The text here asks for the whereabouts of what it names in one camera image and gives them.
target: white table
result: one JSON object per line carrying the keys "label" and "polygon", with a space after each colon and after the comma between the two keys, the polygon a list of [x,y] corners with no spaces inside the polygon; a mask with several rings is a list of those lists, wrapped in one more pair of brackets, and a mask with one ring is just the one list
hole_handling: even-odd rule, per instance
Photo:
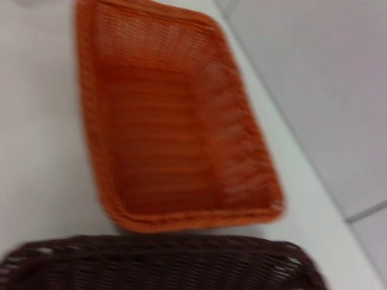
{"label": "white table", "polygon": [[[1,255],[26,240],[115,233],[96,199],[83,138],[73,6],[44,2],[0,1]],[[203,11],[226,29],[287,195],[277,223],[212,232],[294,242],[331,289],[383,289],[218,9],[209,0],[162,2]]]}

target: orange basket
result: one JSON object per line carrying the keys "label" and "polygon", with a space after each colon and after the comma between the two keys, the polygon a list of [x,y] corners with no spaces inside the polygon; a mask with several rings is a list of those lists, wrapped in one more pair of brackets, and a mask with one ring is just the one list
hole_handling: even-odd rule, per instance
{"label": "orange basket", "polygon": [[227,42],[210,17],[79,0],[83,115],[100,198],[139,232],[268,222],[281,189]]}

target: rectangular basket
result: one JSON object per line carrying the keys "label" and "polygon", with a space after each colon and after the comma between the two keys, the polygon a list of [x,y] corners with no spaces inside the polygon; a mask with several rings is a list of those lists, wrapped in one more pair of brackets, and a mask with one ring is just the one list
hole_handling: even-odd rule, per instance
{"label": "rectangular basket", "polygon": [[242,236],[78,236],[28,243],[0,290],[327,290],[296,245]]}
{"label": "rectangular basket", "polygon": [[140,232],[268,222],[282,193],[226,40],[210,17],[79,0],[83,114],[103,205]]}

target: brown basket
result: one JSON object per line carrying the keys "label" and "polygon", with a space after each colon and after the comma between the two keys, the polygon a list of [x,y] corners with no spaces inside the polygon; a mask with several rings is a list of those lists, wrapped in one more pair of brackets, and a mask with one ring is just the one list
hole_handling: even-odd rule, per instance
{"label": "brown basket", "polygon": [[326,290],[296,245],[237,236],[80,236],[28,243],[0,290]]}
{"label": "brown basket", "polygon": [[140,0],[80,0],[83,114],[102,203],[123,228],[268,222],[280,186],[220,27]]}

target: woven pattern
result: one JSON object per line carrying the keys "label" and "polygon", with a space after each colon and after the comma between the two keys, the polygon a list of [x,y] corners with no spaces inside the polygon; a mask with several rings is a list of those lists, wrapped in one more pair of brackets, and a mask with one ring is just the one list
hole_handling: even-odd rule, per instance
{"label": "woven pattern", "polygon": [[81,0],[83,114],[102,202],[122,227],[267,222],[282,194],[236,65],[208,16]]}
{"label": "woven pattern", "polygon": [[296,245],[236,236],[80,236],[29,243],[0,290],[326,290]]}

